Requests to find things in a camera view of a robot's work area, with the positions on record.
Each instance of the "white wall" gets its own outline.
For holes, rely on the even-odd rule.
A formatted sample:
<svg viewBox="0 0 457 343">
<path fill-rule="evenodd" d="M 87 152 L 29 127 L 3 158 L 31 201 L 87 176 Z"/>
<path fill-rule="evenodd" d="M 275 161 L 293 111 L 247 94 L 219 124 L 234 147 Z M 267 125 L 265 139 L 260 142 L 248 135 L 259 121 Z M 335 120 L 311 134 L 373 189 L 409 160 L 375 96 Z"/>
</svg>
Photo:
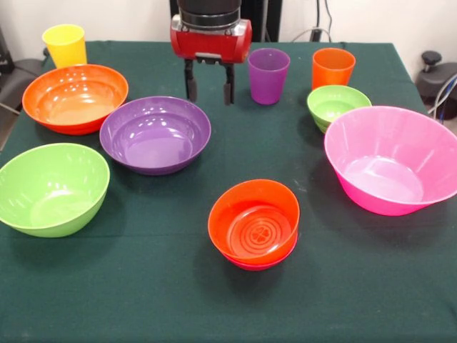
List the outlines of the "white wall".
<svg viewBox="0 0 457 343">
<path fill-rule="evenodd" d="M 168 41 L 169 0 L 0 0 L 13 59 L 43 58 L 42 33 L 63 23 L 84 27 L 88 41 Z"/>
<path fill-rule="evenodd" d="M 321 2 L 321 25 L 326 27 Z M 328 3 L 334 41 L 393 42 L 412 76 L 422 67 L 424 50 L 435 49 L 443 60 L 457 61 L 457 0 Z M 87 40 L 168 41 L 169 13 L 169 0 L 0 0 L 0 26 L 14 59 L 41 58 L 42 32 L 64 22 L 82 25 Z M 315 0 L 283 0 L 280 40 L 290 41 L 315 20 Z"/>
<path fill-rule="evenodd" d="M 328 7 L 334 41 L 394 43 L 412 77 L 422 68 L 425 50 L 457 61 L 457 0 L 328 0 Z M 280 40 L 315 25 L 316 0 L 283 0 Z M 321 26 L 328 27 L 323 0 Z M 300 40 L 309 40 L 309 34 Z"/>
</svg>

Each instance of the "bowl rim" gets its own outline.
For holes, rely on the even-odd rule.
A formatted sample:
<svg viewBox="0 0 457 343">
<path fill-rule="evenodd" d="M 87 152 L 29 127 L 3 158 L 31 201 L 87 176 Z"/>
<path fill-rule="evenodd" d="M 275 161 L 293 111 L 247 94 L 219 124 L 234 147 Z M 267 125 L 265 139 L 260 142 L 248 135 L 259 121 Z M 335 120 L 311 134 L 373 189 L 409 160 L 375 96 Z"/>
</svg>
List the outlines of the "bowl rim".
<svg viewBox="0 0 457 343">
<path fill-rule="evenodd" d="M 120 159 L 118 159 L 116 156 L 114 156 L 112 153 L 111 153 L 111 150 L 110 149 L 107 149 L 105 147 L 105 145 L 103 144 L 103 141 L 101 140 L 101 135 L 102 135 L 102 132 L 104 132 L 106 129 L 106 125 L 107 122 L 108 122 L 108 119 L 107 118 L 103 124 L 101 125 L 101 128 L 100 128 L 100 131 L 99 131 L 99 141 L 100 141 L 100 144 L 101 144 L 101 147 L 103 148 L 103 150 L 115 161 L 117 161 L 118 163 L 120 164 L 123 164 L 124 166 L 127 166 L 129 168 L 133 168 L 133 169 L 142 169 L 142 170 L 162 170 L 162 169 L 165 169 L 165 168 L 170 168 L 170 167 L 173 167 L 173 166 L 178 166 L 178 165 L 181 165 L 183 163 L 185 163 L 186 161 L 190 161 L 192 160 L 193 158 L 195 158 L 196 156 L 198 156 L 206 147 L 206 145 L 208 144 L 209 142 L 209 139 L 211 138 L 211 122 L 208 118 L 208 116 L 206 115 L 205 111 L 203 109 L 201 109 L 199 106 L 195 105 L 194 103 L 190 102 L 190 101 L 187 101 L 185 99 L 182 99 L 182 98 L 178 98 L 178 97 L 175 97 L 175 96 L 162 96 L 162 95 L 153 95 L 153 96 L 145 96 L 143 98 L 138 98 L 138 99 L 134 99 L 132 101 L 129 101 L 125 104 L 123 104 L 122 106 L 118 107 L 117 109 L 115 109 L 114 111 L 112 111 L 110 113 L 109 116 L 111 116 L 112 114 L 114 114 L 115 112 L 118 112 L 118 111 L 121 111 L 124 107 L 126 106 L 131 106 L 132 104 L 135 104 L 136 102 L 140 102 L 140 101 L 145 101 L 145 100 L 149 100 L 149 99 L 173 99 L 173 100 L 178 100 L 178 101 L 182 101 L 183 103 L 187 103 L 187 104 L 190 104 L 192 105 L 193 107 L 195 107 L 198 112 L 200 114 L 202 114 L 202 117 L 204 118 L 205 122 L 208 124 L 208 129 L 209 129 L 209 132 L 208 132 L 208 136 L 206 137 L 206 140 L 204 141 L 204 143 L 201 145 L 200 149 L 193 152 L 192 155 L 183 160 L 183 161 L 180 161 L 178 163 L 175 163 L 175 164 L 167 164 L 167 165 L 163 165 L 163 166 L 155 166 L 155 167 L 150 167 L 150 166 L 136 166 L 134 164 L 131 164 L 131 163 L 126 163 L 124 161 L 121 161 Z"/>
<path fill-rule="evenodd" d="M 323 120 L 325 122 L 327 122 L 328 124 L 331 124 L 333 123 L 335 120 L 337 120 L 339 117 L 341 117 L 343 114 L 347 113 L 343 113 L 341 114 L 340 116 L 337 116 L 335 119 L 333 119 L 332 121 L 328 121 L 324 118 L 322 118 L 322 116 L 318 115 L 310 106 L 309 102 L 310 102 L 310 98 L 312 96 L 315 96 L 316 95 L 316 92 L 318 91 L 322 91 L 322 90 L 325 90 L 325 89 L 338 89 L 338 88 L 342 88 L 342 89 L 348 89 L 349 91 L 352 91 L 353 93 L 357 94 L 357 95 L 360 95 L 363 100 L 366 100 L 368 102 L 368 104 L 366 106 L 362 106 L 362 107 L 370 107 L 370 106 L 373 106 L 373 104 L 371 103 L 371 100 L 370 98 L 368 98 L 366 96 L 365 93 L 363 93 L 362 91 L 358 90 L 357 88 L 353 88 L 353 87 L 350 87 L 350 86 L 346 86 L 346 85 L 343 85 L 343 84 L 327 84 L 325 86 L 320 86 L 320 87 L 317 87 L 316 89 L 313 89 L 309 94 L 308 96 L 306 97 L 306 106 L 308 106 L 308 109 L 309 111 L 311 112 L 311 116 L 313 117 L 316 117 L 316 118 L 319 118 L 320 120 Z"/>
<path fill-rule="evenodd" d="M 122 83 L 126 87 L 126 92 L 125 92 L 125 94 L 121 94 L 121 101 L 119 102 L 119 104 L 113 110 L 113 111 L 116 111 L 116 109 L 118 109 L 126 101 L 127 96 L 129 95 L 129 83 L 127 82 L 127 80 L 124 77 L 124 75 L 122 75 L 119 71 L 117 71 L 117 70 L 115 70 L 113 68 L 110 68 L 109 66 L 102 66 L 100 64 L 75 64 L 74 66 L 66 66 L 64 68 L 51 69 L 50 71 L 47 71 L 46 73 L 38 76 L 35 80 L 33 80 L 27 86 L 26 90 L 24 91 L 24 94 L 22 94 L 22 106 L 24 108 L 24 112 L 26 112 L 26 114 L 30 118 L 32 118 L 34 121 L 36 121 L 37 123 L 40 123 L 41 125 L 44 125 L 44 126 L 54 126 L 54 127 L 72 127 L 72 126 L 87 125 L 87 124 L 92 124 L 92 123 L 94 123 L 94 122 L 96 122 L 96 121 L 98 121 L 100 119 L 106 118 L 113 111 L 111 111 L 111 112 L 107 113 L 106 115 L 103 115 L 103 116 L 101 116 L 99 118 L 92 119 L 90 121 L 84 121 L 84 122 L 81 122 L 81 123 L 74 123 L 74 124 L 55 124 L 55 123 L 50 123 L 50 122 L 47 122 L 47 121 L 42 121 L 39 118 L 37 118 L 36 116 L 32 115 L 31 114 L 32 113 L 31 109 L 26 105 L 25 98 L 28 96 L 28 93 L 31 91 L 31 88 L 36 83 L 41 81 L 42 79 L 45 79 L 49 75 L 57 74 L 60 71 L 66 71 L 66 70 L 72 70 L 72 69 L 83 69 L 83 68 L 87 68 L 87 67 L 89 67 L 89 68 L 97 68 L 98 70 L 109 71 L 109 72 L 111 72 L 113 74 L 117 74 L 118 76 L 120 76 L 120 79 L 122 80 Z"/>
<path fill-rule="evenodd" d="M 100 158 L 100 160 L 103 162 L 103 166 L 104 166 L 105 171 L 106 171 L 106 183 L 102 188 L 103 191 L 100 192 L 100 195 L 97 197 L 96 201 L 91 202 L 91 206 L 89 208 L 85 209 L 84 211 L 82 211 L 79 214 L 76 214 L 76 215 L 70 217 L 70 219 L 65 219 L 63 221 L 56 222 L 56 223 L 51 224 L 51 225 L 40 226 L 40 227 L 38 227 L 38 226 L 24 226 L 24 225 L 13 224 L 13 223 L 11 223 L 9 221 L 4 220 L 2 217 L 0 217 L 0 222 L 3 222 L 3 223 L 5 223 L 6 225 L 8 225 L 10 227 L 17 228 L 17 229 L 23 229 L 23 230 L 31 230 L 31 231 L 33 231 L 33 230 L 51 229 L 51 228 L 54 228 L 54 227 L 58 227 L 58 226 L 60 226 L 62 224 L 69 223 L 69 222 L 75 220 L 76 218 L 79 218 L 82 214 L 86 213 L 88 210 L 90 210 L 96 204 L 98 204 L 99 201 L 105 196 L 106 191 L 108 189 L 110 176 L 111 176 L 111 172 L 109 170 L 108 162 L 106 161 L 106 159 L 97 150 L 92 149 L 92 148 L 90 148 L 90 147 L 88 147 L 86 145 L 83 145 L 83 144 L 77 144 L 77 143 L 51 143 L 51 144 L 45 144 L 45 145 L 41 145 L 41 146 L 36 146 L 36 147 L 34 147 L 32 149 L 23 151 L 22 153 L 16 155 L 15 157 L 13 157 L 9 161 L 7 161 L 7 163 L 5 163 L 5 165 L 3 165 L 2 168 L 0 168 L 0 173 L 8 165 L 14 163 L 17 159 L 19 159 L 21 157 L 24 157 L 27 154 L 31 154 L 31 153 L 33 153 L 33 151 L 40 150 L 40 149 L 48 149 L 49 147 L 53 147 L 53 146 L 76 146 L 76 147 L 78 147 L 80 149 L 87 150 L 87 151 L 91 152 L 91 154 L 96 156 L 97 158 Z"/>
<path fill-rule="evenodd" d="M 341 54 L 345 54 L 346 56 L 349 56 L 352 60 L 352 63 L 350 66 L 347 66 L 346 68 L 328 68 L 327 66 L 323 66 L 322 64 L 318 63 L 316 61 L 316 57 L 318 54 L 323 54 L 323 53 L 326 53 L 327 51 L 337 51 Z M 342 48 L 338 48 L 336 46 L 328 46 L 328 47 L 325 47 L 325 48 L 321 48 L 321 49 L 318 49 L 316 50 L 314 53 L 313 53 L 313 56 L 312 56 L 312 62 L 313 63 L 316 63 L 319 67 L 321 67 L 322 69 L 325 69 L 325 70 L 339 70 L 339 71 L 346 71 L 346 70 L 349 70 L 349 69 L 352 69 L 354 68 L 354 66 L 356 65 L 356 62 L 357 62 L 357 58 L 354 56 L 354 54 L 352 54 L 351 52 L 349 52 L 348 50 L 346 49 L 342 49 Z"/>
<path fill-rule="evenodd" d="M 406 111 L 414 116 L 417 116 L 418 118 L 422 118 L 420 120 L 427 120 L 430 122 L 431 125 L 435 125 L 438 129 L 440 129 L 444 134 L 447 134 L 449 135 L 452 139 L 454 139 L 456 141 L 456 146 L 457 146 L 457 136 L 455 134 L 453 134 L 451 132 L 451 130 L 449 130 L 447 127 L 445 127 L 444 125 L 441 125 L 439 124 L 437 121 L 433 120 L 432 118 L 430 118 L 429 116 L 426 116 L 425 114 L 422 114 L 422 113 L 419 113 L 419 112 L 416 112 L 416 111 L 413 111 L 411 109 L 406 109 L 404 107 L 399 107 L 399 106 L 371 106 L 371 107 L 359 107 L 357 109 L 352 109 L 350 111 L 347 111 L 346 113 L 342 114 L 339 118 L 337 118 L 333 123 L 330 124 L 330 126 L 327 128 L 327 131 L 325 133 L 325 137 L 323 139 L 323 145 L 324 145 L 324 149 L 325 149 L 325 152 L 326 152 L 326 156 L 327 156 L 327 159 L 328 161 L 330 162 L 331 166 L 333 167 L 333 169 L 336 171 L 337 175 L 339 177 L 341 177 L 342 179 L 344 179 L 344 181 L 348 182 L 352 187 L 356 188 L 357 190 L 359 190 L 360 192 L 363 192 L 365 194 L 368 194 L 372 197 L 375 197 L 377 199 L 380 199 L 380 200 L 384 200 L 385 202 L 390 202 L 392 204 L 400 204 L 400 205 L 408 205 L 408 206 L 428 206 L 428 205 L 432 205 L 432 204 L 436 204 L 438 202 L 443 202 L 447 199 L 450 199 L 451 197 L 454 197 L 455 195 L 457 195 L 457 189 L 450 193 L 449 195 L 447 196 L 444 196 L 444 197 L 441 197 L 441 198 L 437 198 L 437 199 L 434 199 L 434 200 L 428 200 L 426 202 L 400 202 L 400 201 L 396 201 L 396 200 L 392 200 L 392 199 L 388 199 L 388 198 L 385 198 L 385 197 L 380 197 L 376 194 L 372 194 L 370 192 L 367 192 L 365 189 L 362 189 L 358 186 L 356 186 L 353 182 L 349 181 L 345 175 L 342 173 L 342 171 L 336 167 L 335 163 L 334 163 L 334 159 L 332 159 L 329 155 L 328 155 L 328 140 L 329 140 L 329 137 L 331 135 L 331 132 L 334 130 L 332 129 L 333 127 L 336 127 L 338 125 L 338 122 L 341 120 L 344 120 L 344 118 L 346 116 L 351 116 L 351 115 L 354 115 L 354 113 L 357 113 L 359 111 L 364 111 L 366 110 L 367 108 L 369 109 L 385 109 L 385 110 L 394 110 L 395 112 L 400 112 L 400 111 Z"/>
<path fill-rule="evenodd" d="M 260 54 L 261 52 L 264 52 L 264 51 L 274 51 L 276 53 L 279 53 L 283 56 L 286 57 L 287 59 L 287 63 L 285 66 L 279 68 L 279 69 L 274 69 L 274 70 L 268 70 L 268 69 L 262 69 L 262 68 L 258 68 L 256 65 L 254 65 L 251 61 L 251 57 L 254 55 L 254 54 Z M 291 57 L 283 50 L 280 50 L 278 48 L 258 48 L 258 49 L 255 49 L 253 51 L 251 51 L 251 53 L 249 54 L 248 56 L 248 65 L 257 70 L 257 71 L 262 71 L 264 73 L 267 73 L 267 74 L 271 74 L 271 73 L 278 73 L 280 71 L 284 71 L 284 70 L 287 70 L 289 68 L 289 66 L 291 65 Z"/>
<path fill-rule="evenodd" d="M 231 192 L 233 189 L 235 188 L 238 188 L 238 187 L 242 187 L 243 185 L 245 184 L 249 184 L 251 182 L 270 182 L 270 183 L 274 183 L 274 184 L 277 184 L 279 185 L 281 188 L 283 188 L 286 192 L 288 192 L 290 195 L 292 195 L 293 199 L 294 199 L 294 204 L 295 204 L 295 207 L 296 207 L 296 210 L 298 212 L 298 216 L 296 217 L 293 225 L 291 225 L 292 227 L 292 231 L 291 233 L 288 235 L 287 239 L 285 239 L 281 245 L 278 246 L 279 247 L 282 247 L 284 245 L 285 242 L 287 242 L 293 235 L 295 234 L 298 234 L 298 226 L 300 224 L 300 215 L 301 215 L 301 211 L 300 211 L 300 203 L 298 202 L 298 199 L 295 195 L 295 193 L 290 189 L 288 188 L 285 184 L 282 184 L 281 182 L 278 182 L 278 181 L 275 181 L 275 180 L 271 180 L 271 179 L 251 179 L 251 180 L 246 180 L 246 181 L 243 181 L 243 182 L 240 182 L 238 184 L 235 184 L 233 185 L 232 187 L 230 187 L 229 189 L 227 189 L 224 193 L 222 193 L 218 198 L 217 200 L 214 202 L 213 206 L 211 207 L 211 211 L 209 212 L 209 216 L 208 216 L 208 221 L 207 221 L 207 227 L 208 227 L 208 235 L 209 235 L 209 239 L 211 240 L 211 242 L 213 243 L 213 245 L 215 246 L 216 249 L 219 250 L 219 252 L 224 255 L 225 257 L 230 257 L 232 259 L 235 259 L 236 261 L 238 262 L 242 262 L 242 263 L 246 263 L 246 264 L 249 264 L 251 262 L 249 261 L 252 261 L 252 260 L 257 260 L 257 259 L 261 259 L 262 257 L 265 257 L 265 256 L 268 256 L 270 254 L 270 252 L 265 252 L 263 254 L 260 254 L 260 255 L 256 255 L 254 257 L 247 257 L 247 258 L 243 258 L 243 261 L 240 261 L 239 260 L 239 256 L 236 256 L 234 254 L 231 254 L 231 253 L 227 253 L 227 252 L 223 252 L 220 247 L 215 243 L 213 237 L 211 236 L 211 230 L 210 230 L 210 221 L 211 221 L 211 218 L 213 216 L 213 213 L 214 213 L 214 209 L 216 207 L 216 205 L 219 203 L 219 201 L 221 200 L 222 197 L 224 197 L 227 193 Z M 262 264 L 256 264 L 255 262 L 253 262 L 252 265 L 265 265 L 265 263 L 262 263 Z"/>
<path fill-rule="evenodd" d="M 60 29 L 60 28 L 63 28 L 63 27 L 71 27 L 73 29 L 78 29 L 79 30 L 79 37 L 78 38 L 75 38 L 71 41 L 68 41 L 66 43 L 55 43 L 55 42 L 50 42 L 48 39 L 46 39 L 46 36 L 49 32 L 51 31 L 54 31 L 56 29 Z M 45 44 L 50 44 L 52 46 L 66 46 L 66 45 L 69 45 L 69 44 L 73 44 L 73 43 L 76 43 L 77 41 L 79 41 L 81 38 L 83 39 L 84 36 L 85 36 L 86 32 L 84 31 L 84 28 L 82 26 L 79 26 L 79 25 L 76 25 L 76 24 L 57 24 L 57 25 L 54 25 L 54 26 L 51 26 L 49 28 L 47 28 L 43 34 L 41 35 L 41 40 L 45 43 Z"/>
</svg>

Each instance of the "orange cup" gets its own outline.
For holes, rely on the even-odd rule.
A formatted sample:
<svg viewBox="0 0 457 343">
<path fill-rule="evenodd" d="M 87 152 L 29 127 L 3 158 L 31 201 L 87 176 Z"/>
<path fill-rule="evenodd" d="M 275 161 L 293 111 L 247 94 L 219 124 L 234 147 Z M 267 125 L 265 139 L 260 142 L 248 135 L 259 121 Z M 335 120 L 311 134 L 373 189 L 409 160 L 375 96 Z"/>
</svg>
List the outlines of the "orange cup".
<svg viewBox="0 0 457 343">
<path fill-rule="evenodd" d="M 349 51 L 338 48 L 325 48 L 313 55 L 312 89 L 328 84 L 347 86 L 356 65 L 356 57 Z"/>
</svg>

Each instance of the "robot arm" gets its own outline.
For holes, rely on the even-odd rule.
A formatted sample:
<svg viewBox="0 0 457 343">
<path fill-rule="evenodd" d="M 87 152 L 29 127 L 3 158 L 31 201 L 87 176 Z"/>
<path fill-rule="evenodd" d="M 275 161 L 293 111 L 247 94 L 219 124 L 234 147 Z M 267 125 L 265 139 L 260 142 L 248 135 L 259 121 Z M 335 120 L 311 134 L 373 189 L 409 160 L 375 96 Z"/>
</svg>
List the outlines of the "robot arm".
<svg viewBox="0 0 457 343">
<path fill-rule="evenodd" d="M 196 101 L 193 63 L 220 64 L 226 69 L 225 104 L 234 103 L 235 63 L 246 59 L 252 40 L 249 20 L 241 19 L 241 0 L 177 0 L 179 14 L 171 20 L 171 45 L 184 59 L 186 95 Z"/>
</svg>

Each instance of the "cup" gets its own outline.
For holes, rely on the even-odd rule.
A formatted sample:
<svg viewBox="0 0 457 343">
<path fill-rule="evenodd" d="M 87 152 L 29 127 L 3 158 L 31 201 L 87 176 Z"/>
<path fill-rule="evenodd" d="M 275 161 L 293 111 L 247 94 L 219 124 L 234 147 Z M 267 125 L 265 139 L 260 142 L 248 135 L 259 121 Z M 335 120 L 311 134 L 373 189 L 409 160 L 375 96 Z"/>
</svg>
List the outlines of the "cup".
<svg viewBox="0 0 457 343">
<path fill-rule="evenodd" d="M 347 86 L 356 65 L 356 57 L 349 51 L 325 48 L 313 55 L 312 89 L 328 84 Z"/>
<path fill-rule="evenodd" d="M 251 97 L 258 104 L 275 104 L 281 98 L 291 59 L 284 51 L 257 49 L 248 58 Z"/>
<path fill-rule="evenodd" d="M 86 42 L 82 27 L 61 24 L 47 29 L 42 36 L 56 68 L 87 64 Z"/>
</svg>

